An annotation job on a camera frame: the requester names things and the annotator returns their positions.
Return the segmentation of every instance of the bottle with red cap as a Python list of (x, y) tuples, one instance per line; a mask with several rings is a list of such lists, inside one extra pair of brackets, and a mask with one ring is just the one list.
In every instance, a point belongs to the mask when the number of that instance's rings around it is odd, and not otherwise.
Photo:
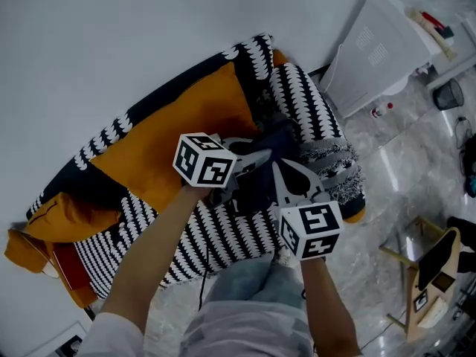
[(372, 109), (370, 111), (370, 115), (372, 115), (373, 118), (379, 118), (381, 116), (384, 116), (393, 108), (393, 103), (380, 103), (376, 108)]

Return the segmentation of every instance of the light blue jeans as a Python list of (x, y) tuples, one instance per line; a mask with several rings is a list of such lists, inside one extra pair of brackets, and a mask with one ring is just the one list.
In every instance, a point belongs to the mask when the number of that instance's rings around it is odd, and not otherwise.
[(292, 268), (272, 263), (273, 254), (236, 262), (220, 272), (205, 303), (221, 300), (254, 300), (305, 309), (303, 284)]

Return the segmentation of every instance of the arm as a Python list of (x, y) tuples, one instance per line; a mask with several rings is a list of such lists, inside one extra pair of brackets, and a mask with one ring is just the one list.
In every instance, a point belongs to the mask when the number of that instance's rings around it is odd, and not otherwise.
[(182, 231), (207, 188), (183, 187), (127, 251), (101, 312), (133, 322), (144, 333), (149, 305), (167, 273)]
[(300, 263), (306, 288), (309, 330), (320, 357), (361, 355), (356, 328), (321, 258)]

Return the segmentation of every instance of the person's right arm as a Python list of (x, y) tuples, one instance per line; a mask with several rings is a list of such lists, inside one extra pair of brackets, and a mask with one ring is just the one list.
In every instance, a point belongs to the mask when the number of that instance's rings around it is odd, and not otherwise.
[(361, 355), (356, 327), (322, 258), (300, 263), (306, 288), (309, 330), (319, 357)]

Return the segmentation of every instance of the white appliance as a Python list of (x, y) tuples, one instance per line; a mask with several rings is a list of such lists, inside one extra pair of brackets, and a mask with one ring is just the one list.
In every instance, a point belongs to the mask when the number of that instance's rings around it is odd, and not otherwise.
[(438, 52), (436, 42), (405, 16), (400, 0), (367, 0), (323, 76), (321, 91), (327, 89), (345, 118), (386, 91), (403, 89), (408, 76)]

